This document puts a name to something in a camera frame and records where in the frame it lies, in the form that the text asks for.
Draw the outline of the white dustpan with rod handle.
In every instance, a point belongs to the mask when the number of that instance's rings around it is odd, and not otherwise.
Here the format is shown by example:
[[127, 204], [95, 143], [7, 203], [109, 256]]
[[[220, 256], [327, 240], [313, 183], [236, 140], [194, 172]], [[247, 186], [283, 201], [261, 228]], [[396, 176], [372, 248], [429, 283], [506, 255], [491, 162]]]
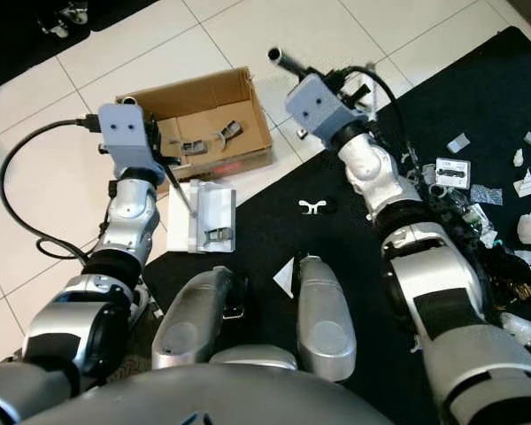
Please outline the white dustpan with rod handle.
[[235, 251], [236, 189], [222, 182], [180, 182], [165, 170], [170, 195], [165, 208], [165, 249], [171, 252]]

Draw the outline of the small broom with metal handle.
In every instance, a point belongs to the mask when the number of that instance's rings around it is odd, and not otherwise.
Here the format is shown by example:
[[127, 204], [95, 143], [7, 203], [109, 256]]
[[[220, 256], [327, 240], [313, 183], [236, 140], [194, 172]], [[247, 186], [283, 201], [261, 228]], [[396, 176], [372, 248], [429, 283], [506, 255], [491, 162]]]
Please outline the small broom with metal handle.
[[301, 61], [298, 61], [289, 54], [283, 52], [278, 46], [273, 46], [273, 48], [268, 51], [268, 59], [271, 64], [285, 70], [287, 73], [294, 74], [298, 80], [304, 80], [304, 78], [309, 76], [310, 73], [317, 73], [313, 68], [302, 64]]

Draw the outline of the dark chair floor mat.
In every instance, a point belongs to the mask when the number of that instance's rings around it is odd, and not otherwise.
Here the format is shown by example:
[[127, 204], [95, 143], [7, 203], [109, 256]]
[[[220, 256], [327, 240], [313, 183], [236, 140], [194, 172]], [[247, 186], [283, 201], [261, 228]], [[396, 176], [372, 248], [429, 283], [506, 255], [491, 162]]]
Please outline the dark chair floor mat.
[[66, 39], [59, 39], [36, 24], [32, 0], [0, 0], [0, 85], [156, 2], [88, 0], [88, 23], [70, 24]]

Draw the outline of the white plastic hook clip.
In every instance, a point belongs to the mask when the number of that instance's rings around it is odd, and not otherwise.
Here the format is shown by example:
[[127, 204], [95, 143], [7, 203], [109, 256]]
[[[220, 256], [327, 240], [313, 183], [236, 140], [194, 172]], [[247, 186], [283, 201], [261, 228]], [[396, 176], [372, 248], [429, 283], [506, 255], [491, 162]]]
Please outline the white plastic hook clip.
[[209, 152], [206, 139], [184, 139], [178, 143], [182, 157], [197, 157]]

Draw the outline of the brown cardboard box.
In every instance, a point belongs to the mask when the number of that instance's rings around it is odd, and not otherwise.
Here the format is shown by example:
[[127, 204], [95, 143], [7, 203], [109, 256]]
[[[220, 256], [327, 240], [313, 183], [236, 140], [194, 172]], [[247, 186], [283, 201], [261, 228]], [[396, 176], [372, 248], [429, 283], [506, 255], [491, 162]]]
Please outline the brown cardboard box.
[[[127, 100], [135, 101], [144, 117], [155, 121], [160, 133], [158, 151], [180, 161], [172, 169], [180, 181], [217, 181], [274, 162], [268, 119], [246, 67], [115, 97], [119, 103]], [[216, 133], [232, 120], [241, 122], [242, 134], [222, 151]], [[178, 146], [184, 139], [206, 139], [209, 152], [184, 157]]]

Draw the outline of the grey forked plastic clip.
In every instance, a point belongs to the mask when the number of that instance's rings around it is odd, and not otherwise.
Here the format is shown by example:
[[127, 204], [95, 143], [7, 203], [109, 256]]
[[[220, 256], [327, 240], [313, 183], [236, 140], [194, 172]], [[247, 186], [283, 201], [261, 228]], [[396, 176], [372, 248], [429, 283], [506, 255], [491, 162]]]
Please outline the grey forked plastic clip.
[[227, 145], [229, 145], [230, 141], [232, 141], [232, 139], [236, 138], [237, 136], [241, 136], [241, 134], [241, 122], [237, 120], [230, 121], [228, 125], [222, 128], [220, 131], [217, 131], [216, 133], [220, 149], [224, 151], [227, 148]]

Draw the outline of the white plastic scrap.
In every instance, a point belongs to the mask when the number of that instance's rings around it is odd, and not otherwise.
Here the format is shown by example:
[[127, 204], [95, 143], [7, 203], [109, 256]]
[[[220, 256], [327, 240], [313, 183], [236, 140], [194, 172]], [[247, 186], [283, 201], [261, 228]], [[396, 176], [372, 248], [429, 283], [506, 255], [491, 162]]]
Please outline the white plastic scrap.
[[447, 149], [452, 154], [459, 154], [462, 150], [466, 149], [471, 145], [471, 141], [467, 137], [467, 134], [459, 134], [456, 137], [453, 137], [450, 142], [447, 144]]

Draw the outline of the white black-printed card box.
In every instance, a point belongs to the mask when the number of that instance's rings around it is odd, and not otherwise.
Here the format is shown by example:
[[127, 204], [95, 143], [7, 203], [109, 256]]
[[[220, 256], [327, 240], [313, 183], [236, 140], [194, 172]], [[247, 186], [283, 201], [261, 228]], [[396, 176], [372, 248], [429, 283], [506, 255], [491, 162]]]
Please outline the white black-printed card box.
[[435, 183], [436, 185], [468, 189], [471, 162], [464, 159], [436, 158]]

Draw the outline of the white winged plastic clip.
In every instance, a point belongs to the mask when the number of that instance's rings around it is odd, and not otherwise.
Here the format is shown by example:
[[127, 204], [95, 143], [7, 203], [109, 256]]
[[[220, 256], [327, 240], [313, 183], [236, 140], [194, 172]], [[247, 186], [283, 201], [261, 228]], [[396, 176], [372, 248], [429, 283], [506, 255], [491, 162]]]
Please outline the white winged plastic clip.
[[297, 205], [301, 207], [302, 214], [304, 215], [318, 215], [319, 210], [322, 209], [322, 207], [326, 207], [329, 205], [328, 201], [304, 201], [304, 199], [301, 199], [301, 201], [297, 201]]

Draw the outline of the silver robot left leg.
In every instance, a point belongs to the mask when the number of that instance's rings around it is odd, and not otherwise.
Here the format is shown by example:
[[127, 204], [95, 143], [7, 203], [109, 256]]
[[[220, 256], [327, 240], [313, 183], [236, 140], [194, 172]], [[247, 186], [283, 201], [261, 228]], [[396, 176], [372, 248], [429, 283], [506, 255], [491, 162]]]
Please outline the silver robot left leg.
[[152, 369], [206, 363], [222, 323], [244, 312], [248, 279], [214, 267], [194, 275], [165, 310], [150, 347]]

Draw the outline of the silver robot leg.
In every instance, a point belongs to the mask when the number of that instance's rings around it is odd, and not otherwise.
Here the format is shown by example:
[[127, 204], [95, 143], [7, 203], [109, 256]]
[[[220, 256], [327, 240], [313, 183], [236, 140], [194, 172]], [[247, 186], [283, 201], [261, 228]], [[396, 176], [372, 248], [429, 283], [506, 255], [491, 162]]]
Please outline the silver robot leg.
[[298, 260], [297, 351], [302, 368], [331, 382], [350, 379], [358, 343], [345, 291], [318, 256]]
[[206, 363], [222, 323], [244, 312], [248, 279], [214, 267], [194, 275], [165, 310], [150, 347], [152, 369]]

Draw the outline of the silver foil wrapper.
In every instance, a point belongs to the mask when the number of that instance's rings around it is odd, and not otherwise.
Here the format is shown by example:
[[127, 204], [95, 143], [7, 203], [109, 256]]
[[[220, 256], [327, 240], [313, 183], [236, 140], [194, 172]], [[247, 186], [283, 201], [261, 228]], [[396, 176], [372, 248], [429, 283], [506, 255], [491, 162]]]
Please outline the silver foil wrapper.
[[469, 188], [469, 199], [473, 204], [504, 205], [504, 191], [473, 183]]

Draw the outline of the white paper sheet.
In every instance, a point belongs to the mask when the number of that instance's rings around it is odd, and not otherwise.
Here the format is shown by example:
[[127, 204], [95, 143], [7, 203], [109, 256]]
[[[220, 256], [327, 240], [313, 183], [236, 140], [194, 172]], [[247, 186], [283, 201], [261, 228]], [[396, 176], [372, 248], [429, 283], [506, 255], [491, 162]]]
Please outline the white paper sheet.
[[287, 259], [283, 266], [274, 273], [273, 282], [285, 292], [290, 299], [294, 298], [293, 279], [295, 272], [295, 258]]

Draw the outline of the grey swivel chair caster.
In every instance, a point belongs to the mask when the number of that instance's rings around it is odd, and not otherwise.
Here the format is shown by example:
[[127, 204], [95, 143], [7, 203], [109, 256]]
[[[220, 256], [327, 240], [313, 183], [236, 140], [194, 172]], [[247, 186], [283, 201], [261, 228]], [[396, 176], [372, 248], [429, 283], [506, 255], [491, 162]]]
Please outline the grey swivel chair caster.
[[66, 39], [70, 24], [88, 23], [88, 4], [88, 0], [32, 0], [32, 11], [45, 34]]

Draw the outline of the folded white paper piece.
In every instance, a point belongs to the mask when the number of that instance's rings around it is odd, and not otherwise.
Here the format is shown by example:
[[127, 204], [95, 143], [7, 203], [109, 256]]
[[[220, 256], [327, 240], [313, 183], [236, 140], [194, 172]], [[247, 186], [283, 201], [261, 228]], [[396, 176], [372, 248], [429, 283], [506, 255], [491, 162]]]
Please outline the folded white paper piece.
[[526, 167], [520, 178], [512, 184], [512, 189], [517, 198], [531, 195], [531, 169], [529, 167]]

